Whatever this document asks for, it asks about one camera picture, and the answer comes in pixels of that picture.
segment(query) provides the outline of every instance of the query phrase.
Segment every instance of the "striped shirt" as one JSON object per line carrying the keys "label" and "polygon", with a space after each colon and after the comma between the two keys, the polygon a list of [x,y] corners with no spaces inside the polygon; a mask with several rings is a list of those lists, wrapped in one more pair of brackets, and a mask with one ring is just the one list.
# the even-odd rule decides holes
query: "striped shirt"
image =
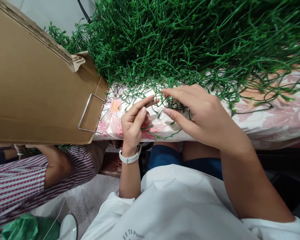
{"label": "striped shirt", "polygon": [[48,161],[45,155],[0,165],[0,227],[43,205],[61,193],[90,181],[97,167],[83,148],[73,146],[66,154],[74,172],[66,179],[44,189]]}

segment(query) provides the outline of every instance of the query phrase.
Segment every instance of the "white sleeve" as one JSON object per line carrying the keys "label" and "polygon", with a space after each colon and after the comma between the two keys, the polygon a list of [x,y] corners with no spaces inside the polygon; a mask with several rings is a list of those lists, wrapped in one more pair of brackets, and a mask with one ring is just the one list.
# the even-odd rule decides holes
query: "white sleeve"
{"label": "white sleeve", "polygon": [[134,201],[134,198],[120,198],[114,192],[110,193],[81,240],[106,239],[107,233],[130,208]]}
{"label": "white sleeve", "polygon": [[262,219],[241,219],[254,235],[260,240],[300,240],[300,219],[294,222],[278,223]]}

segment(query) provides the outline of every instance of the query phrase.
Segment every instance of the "blue shorts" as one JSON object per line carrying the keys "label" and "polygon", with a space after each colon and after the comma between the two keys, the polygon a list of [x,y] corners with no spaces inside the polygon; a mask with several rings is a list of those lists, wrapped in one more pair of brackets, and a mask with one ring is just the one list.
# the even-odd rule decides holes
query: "blue shorts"
{"label": "blue shorts", "polygon": [[197,158],[183,162],[180,153],[173,148],[154,145],[150,153],[148,170],[170,164],[192,168],[223,180],[220,158]]}

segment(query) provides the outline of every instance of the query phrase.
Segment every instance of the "hand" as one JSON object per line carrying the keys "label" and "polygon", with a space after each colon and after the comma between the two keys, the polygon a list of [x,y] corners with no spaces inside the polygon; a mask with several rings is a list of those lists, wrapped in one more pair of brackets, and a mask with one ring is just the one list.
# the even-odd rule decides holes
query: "hand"
{"label": "hand", "polygon": [[232,120],[220,100],[200,85],[162,89],[162,93],[189,108],[191,121],[172,109],[164,109],[163,112],[198,142],[232,155],[253,149],[248,136]]}
{"label": "hand", "polygon": [[14,144],[14,148],[17,150],[19,160],[29,157],[28,150],[24,144]]}
{"label": "hand", "polygon": [[34,144],[26,144],[26,148],[37,148],[37,145],[34,145]]}
{"label": "hand", "polygon": [[142,136],[140,128],[146,119],[150,119],[150,115],[146,108],[159,102],[159,99],[152,101],[153,97],[154,95],[146,97],[135,103],[129,111],[122,116],[121,126],[123,131],[123,156],[125,154],[132,154],[133,156],[136,153],[137,145],[140,143]]}

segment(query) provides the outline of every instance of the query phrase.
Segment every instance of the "black cable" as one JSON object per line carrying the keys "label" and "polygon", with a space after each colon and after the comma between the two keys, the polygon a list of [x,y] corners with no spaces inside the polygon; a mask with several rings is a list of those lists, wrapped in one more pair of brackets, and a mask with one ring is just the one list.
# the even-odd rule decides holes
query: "black cable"
{"label": "black cable", "polygon": [[82,11],[84,17],[85,17],[86,20],[88,21],[88,23],[92,23],[92,21],[90,20],[90,17],[88,16],[88,14],[86,13],[86,11],[84,10],[84,8],[83,8],[83,6],[82,6],[80,0],[78,0],[78,3],[79,3],[79,6],[80,6],[80,8],[81,8],[81,11]]}

